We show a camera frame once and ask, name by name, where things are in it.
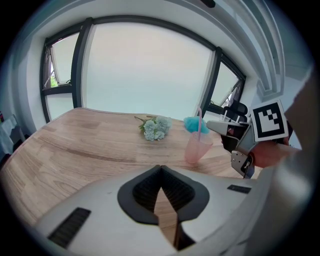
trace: black rubber pad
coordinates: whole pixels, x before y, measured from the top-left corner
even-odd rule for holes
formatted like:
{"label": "black rubber pad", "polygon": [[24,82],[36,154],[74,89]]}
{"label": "black rubber pad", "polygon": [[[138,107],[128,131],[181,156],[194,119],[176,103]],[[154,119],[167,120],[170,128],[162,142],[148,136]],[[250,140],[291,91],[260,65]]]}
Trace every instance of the black rubber pad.
{"label": "black rubber pad", "polygon": [[237,185],[230,185],[227,187],[227,189],[232,190],[232,191],[236,191],[236,192],[240,192],[240,193],[244,193],[244,194],[248,194],[251,190],[250,187],[237,186]]}
{"label": "black rubber pad", "polygon": [[83,226],[91,211],[76,208],[48,237],[55,244],[67,248]]}

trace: hand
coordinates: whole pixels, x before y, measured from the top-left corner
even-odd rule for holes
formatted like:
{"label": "hand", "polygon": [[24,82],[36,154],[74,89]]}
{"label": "hand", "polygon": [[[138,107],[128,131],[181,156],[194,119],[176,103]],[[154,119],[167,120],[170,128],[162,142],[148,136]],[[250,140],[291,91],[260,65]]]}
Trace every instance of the hand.
{"label": "hand", "polygon": [[[228,134],[233,135],[233,129],[229,129]],[[272,140],[261,141],[250,153],[253,154],[253,165],[265,168],[276,165],[282,158],[297,151],[298,149],[289,146],[289,137],[286,137],[284,144],[278,144]]]}

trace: window frame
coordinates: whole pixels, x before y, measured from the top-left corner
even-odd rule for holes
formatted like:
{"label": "window frame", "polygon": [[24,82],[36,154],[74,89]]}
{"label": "window frame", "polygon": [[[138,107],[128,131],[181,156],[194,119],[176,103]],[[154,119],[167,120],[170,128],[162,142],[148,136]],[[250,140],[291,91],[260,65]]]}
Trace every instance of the window frame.
{"label": "window frame", "polygon": [[[236,101],[240,101],[244,87],[245,87],[246,76],[224,52],[222,52],[221,63],[223,63],[238,78],[238,81],[233,86],[232,92],[236,90],[237,87],[240,87],[239,93],[234,97]],[[205,110],[202,109],[202,117],[205,116],[206,111],[209,111],[218,115],[221,115],[223,113],[223,110],[224,110],[223,107],[213,104],[211,102],[212,94],[210,96],[210,101],[208,103],[207,109]]]}
{"label": "window frame", "polygon": [[[200,107],[202,109],[202,117],[205,115],[206,111],[213,112],[216,114],[221,114],[223,111],[222,107],[210,104],[212,94],[214,92],[215,85],[217,82],[221,62],[225,64],[240,80],[243,81],[242,88],[238,96],[238,100],[240,100],[244,87],[244,82],[246,80],[245,75],[240,71],[236,64],[223,52],[223,50],[220,47],[216,47],[207,39],[203,38],[197,33],[175,23],[147,16],[113,15],[98,18],[89,17],[84,21],[67,27],[62,31],[54,34],[53,36],[45,39],[40,63],[40,96],[44,117],[47,123],[50,122],[50,115],[48,112],[46,102],[47,95],[72,93],[73,107],[80,108],[83,106],[82,67],[84,61],[85,48],[88,41],[90,30],[93,25],[114,22],[141,23],[169,29],[171,31],[180,33],[197,41],[198,43],[202,44],[203,46],[207,47],[209,50],[214,52],[213,65],[209,77],[207,79],[208,84],[206,85],[206,89],[202,101],[200,103]],[[72,57],[70,83],[60,84],[57,87],[52,88],[44,88],[44,84],[46,83],[46,80],[50,78],[49,74],[51,74],[51,67],[49,67],[48,63],[48,49],[50,51],[50,47],[52,47],[53,44],[76,33],[79,33],[79,35],[74,47]]]}

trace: green stem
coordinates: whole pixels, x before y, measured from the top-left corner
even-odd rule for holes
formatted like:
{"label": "green stem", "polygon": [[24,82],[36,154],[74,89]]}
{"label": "green stem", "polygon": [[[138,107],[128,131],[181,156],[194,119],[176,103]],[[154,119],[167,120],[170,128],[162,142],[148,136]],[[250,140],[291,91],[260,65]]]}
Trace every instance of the green stem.
{"label": "green stem", "polygon": [[143,119],[141,119],[141,118],[139,118],[139,117],[137,117],[137,116],[135,116],[135,118],[136,118],[136,119],[139,119],[139,120],[142,121],[142,122],[145,121],[145,120],[143,120]]}

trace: blue flower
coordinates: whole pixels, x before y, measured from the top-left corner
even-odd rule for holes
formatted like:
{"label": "blue flower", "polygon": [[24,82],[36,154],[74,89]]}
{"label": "blue flower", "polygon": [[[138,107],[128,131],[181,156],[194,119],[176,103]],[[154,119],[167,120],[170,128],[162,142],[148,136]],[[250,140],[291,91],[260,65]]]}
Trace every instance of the blue flower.
{"label": "blue flower", "polygon": [[172,126],[172,120],[171,118],[164,117],[164,116],[157,116],[155,119],[156,125],[155,129],[157,131],[161,131],[164,134],[167,134],[169,132],[169,129]]}
{"label": "blue flower", "polygon": [[157,131],[154,135],[155,140],[161,140],[165,137],[165,133],[163,131]]}
{"label": "blue flower", "polygon": [[155,122],[152,121],[152,120],[148,120],[145,122],[144,124],[144,130],[147,132],[147,133],[154,133],[155,131],[155,128],[156,128],[156,125],[155,125]]}
{"label": "blue flower", "polygon": [[155,133],[154,131],[152,132],[144,132],[144,137],[147,141],[153,142],[155,140]]}

